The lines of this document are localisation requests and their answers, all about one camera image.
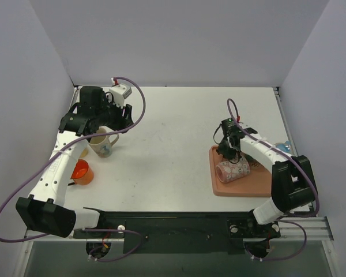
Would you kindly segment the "pink ghost pattern mug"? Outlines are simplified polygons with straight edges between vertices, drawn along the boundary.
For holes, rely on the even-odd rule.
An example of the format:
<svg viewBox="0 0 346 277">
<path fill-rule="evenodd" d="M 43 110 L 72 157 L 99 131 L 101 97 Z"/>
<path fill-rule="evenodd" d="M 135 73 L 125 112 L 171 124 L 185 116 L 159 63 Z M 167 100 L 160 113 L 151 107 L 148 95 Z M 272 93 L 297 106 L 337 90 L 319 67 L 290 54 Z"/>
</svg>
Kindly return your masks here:
<svg viewBox="0 0 346 277">
<path fill-rule="evenodd" d="M 249 175 L 250 165 L 244 157 L 240 158 L 236 163 L 226 160 L 216 165 L 215 172 L 218 179 L 222 183 L 227 184 Z"/>
</svg>

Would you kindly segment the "cream seahorse pattern mug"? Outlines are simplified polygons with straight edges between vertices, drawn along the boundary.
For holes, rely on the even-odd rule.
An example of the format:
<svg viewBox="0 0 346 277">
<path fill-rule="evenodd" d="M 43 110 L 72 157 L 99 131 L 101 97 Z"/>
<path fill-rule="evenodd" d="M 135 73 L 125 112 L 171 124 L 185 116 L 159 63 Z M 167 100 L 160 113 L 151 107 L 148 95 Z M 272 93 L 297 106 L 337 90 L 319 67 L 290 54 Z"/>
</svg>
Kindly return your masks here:
<svg viewBox="0 0 346 277">
<path fill-rule="evenodd" d="M 92 137 L 89 141 L 89 146 L 100 158 L 108 158 L 112 155 L 112 148 L 119 140 L 119 134 L 113 135 L 110 140 L 110 135 Z"/>
</svg>

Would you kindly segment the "yellow mug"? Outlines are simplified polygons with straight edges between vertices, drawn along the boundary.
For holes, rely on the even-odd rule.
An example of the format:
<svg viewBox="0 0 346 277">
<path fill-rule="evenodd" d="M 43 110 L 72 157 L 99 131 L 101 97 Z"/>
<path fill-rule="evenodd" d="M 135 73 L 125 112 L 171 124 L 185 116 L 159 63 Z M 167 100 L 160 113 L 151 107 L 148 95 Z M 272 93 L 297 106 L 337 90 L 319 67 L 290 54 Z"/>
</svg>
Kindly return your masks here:
<svg viewBox="0 0 346 277">
<path fill-rule="evenodd" d="M 86 146 L 86 147 L 84 148 L 84 150 L 81 152 L 79 158 L 82 159 L 82 158 L 86 157 L 87 154 L 88 154 L 88 146 Z"/>
</svg>

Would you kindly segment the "orange mug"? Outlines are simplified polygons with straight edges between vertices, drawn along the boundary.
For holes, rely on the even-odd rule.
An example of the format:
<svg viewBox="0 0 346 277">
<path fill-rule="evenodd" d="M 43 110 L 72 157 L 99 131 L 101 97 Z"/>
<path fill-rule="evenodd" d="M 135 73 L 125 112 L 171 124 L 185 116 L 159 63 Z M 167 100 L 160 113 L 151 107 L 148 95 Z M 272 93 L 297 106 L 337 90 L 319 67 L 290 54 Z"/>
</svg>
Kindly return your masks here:
<svg viewBox="0 0 346 277">
<path fill-rule="evenodd" d="M 86 160 L 79 159 L 68 183 L 72 185 L 88 185 L 94 179 L 94 172 Z"/>
</svg>

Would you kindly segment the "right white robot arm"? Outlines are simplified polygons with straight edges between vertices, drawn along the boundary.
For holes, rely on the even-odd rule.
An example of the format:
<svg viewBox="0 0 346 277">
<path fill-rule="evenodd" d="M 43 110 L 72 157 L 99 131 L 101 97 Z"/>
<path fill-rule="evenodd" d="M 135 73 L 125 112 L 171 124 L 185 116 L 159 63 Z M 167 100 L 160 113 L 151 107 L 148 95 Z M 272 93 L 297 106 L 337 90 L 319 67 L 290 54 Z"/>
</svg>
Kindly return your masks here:
<svg viewBox="0 0 346 277">
<path fill-rule="evenodd" d="M 267 224 L 275 222 L 295 208 L 317 200 L 317 189 L 311 164 L 305 156 L 292 156 L 269 144 L 252 128 L 243 129 L 239 122 L 225 119 L 219 125 L 223 138 L 216 154 L 223 161 L 211 165 L 213 183 L 229 185 L 252 175 L 253 160 L 272 177 L 270 198 L 250 212 L 246 221 L 247 232 L 261 235 Z"/>
</svg>

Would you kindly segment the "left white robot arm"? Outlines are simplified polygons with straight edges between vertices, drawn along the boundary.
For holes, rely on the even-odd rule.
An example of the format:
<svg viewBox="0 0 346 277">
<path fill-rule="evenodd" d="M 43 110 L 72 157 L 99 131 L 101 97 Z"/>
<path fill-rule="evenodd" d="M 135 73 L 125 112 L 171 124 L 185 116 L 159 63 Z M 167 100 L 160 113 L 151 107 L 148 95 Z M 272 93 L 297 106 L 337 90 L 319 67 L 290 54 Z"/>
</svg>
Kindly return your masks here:
<svg viewBox="0 0 346 277">
<path fill-rule="evenodd" d="M 16 210 L 28 230 L 67 237 L 74 230 L 86 229 L 93 237 L 102 237 L 107 223 L 92 209 L 65 208 L 65 196 L 72 173 L 87 147 L 89 135 L 106 126 L 125 130 L 133 124 L 132 106 L 125 99 L 130 86 L 117 84 L 108 92 L 96 86 L 83 86 L 79 101 L 62 117 L 50 165 L 26 198 L 20 197 Z"/>
</svg>

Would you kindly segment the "blue mug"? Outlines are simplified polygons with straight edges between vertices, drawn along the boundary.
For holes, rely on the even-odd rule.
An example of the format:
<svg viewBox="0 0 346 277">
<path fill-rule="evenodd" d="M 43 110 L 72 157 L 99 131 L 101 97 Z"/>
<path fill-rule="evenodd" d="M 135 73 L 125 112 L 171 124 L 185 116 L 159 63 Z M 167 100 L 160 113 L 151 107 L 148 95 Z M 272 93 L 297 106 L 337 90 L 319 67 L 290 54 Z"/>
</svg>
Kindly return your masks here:
<svg viewBox="0 0 346 277">
<path fill-rule="evenodd" d="M 282 150 L 283 152 L 286 152 L 286 153 L 291 153 L 291 143 L 290 141 L 286 141 L 284 143 L 276 143 L 275 146 Z"/>
</svg>

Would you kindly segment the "salmon pink tray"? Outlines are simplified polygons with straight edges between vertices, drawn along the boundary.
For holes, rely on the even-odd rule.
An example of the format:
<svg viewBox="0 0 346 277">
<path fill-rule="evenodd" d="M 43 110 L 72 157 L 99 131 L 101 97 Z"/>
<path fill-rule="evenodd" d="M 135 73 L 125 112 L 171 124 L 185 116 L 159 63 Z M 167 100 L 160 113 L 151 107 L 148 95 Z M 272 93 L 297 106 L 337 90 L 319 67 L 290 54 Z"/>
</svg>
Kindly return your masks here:
<svg viewBox="0 0 346 277">
<path fill-rule="evenodd" d="M 209 150 L 210 176 L 213 193 L 225 197 L 270 197 L 272 176 L 262 165 L 250 170 L 250 174 L 229 183 L 222 183 L 217 176 L 215 166 L 223 161 L 223 156 L 216 152 L 217 146 Z"/>
</svg>

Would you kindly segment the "aluminium frame rail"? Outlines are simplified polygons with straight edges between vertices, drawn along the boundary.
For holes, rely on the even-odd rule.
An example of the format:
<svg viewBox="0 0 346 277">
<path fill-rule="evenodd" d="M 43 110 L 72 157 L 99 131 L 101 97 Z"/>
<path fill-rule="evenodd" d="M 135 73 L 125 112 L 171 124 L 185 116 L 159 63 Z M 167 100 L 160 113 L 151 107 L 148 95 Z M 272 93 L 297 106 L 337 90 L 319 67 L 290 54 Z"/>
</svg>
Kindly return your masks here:
<svg viewBox="0 0 346 277">
<path fill-rule="evenodd" d="M 275 241 L 303 241 L 304 232 L 302 229 L 295 225 L 303 227 L 307 241 L 333 241 L 332 231 L 326 217 L 315 218 L 285 218 L 282 222 L 278 223 L 279 232 L 278 237 L 274 238 Z M 27 231 L 26 236 L 30 241 L 45 241 L 45 242 L 63 242 L 63 241 L 88 241 L 88 242 L 101 242 L 105 236 L 105 232 L 87 234 L 82 230 L 72 231 L 67 237 L 58 237 L 55 235 L 46 235 L 39 237 L 40 234 L 34 231 Z"/>
</svg>

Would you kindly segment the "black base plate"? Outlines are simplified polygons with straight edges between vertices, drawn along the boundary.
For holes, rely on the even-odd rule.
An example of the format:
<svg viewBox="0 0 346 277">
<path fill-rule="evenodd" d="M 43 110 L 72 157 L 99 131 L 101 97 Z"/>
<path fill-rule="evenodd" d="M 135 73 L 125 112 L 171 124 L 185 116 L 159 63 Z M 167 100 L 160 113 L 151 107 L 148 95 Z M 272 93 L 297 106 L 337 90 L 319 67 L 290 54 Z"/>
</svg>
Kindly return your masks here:
<svg viewBox="0 0 346 277">
<path fill-rule="evenodd" d="M 276 223 L 259 225 L 249 212 L 101 212 L 92 231 L 77 230 L 76 239 L 123 239 L 127 252 L 192 254 L 242 253 L 246 239 L 265 249 L 280 237 Z"/>
</svg>

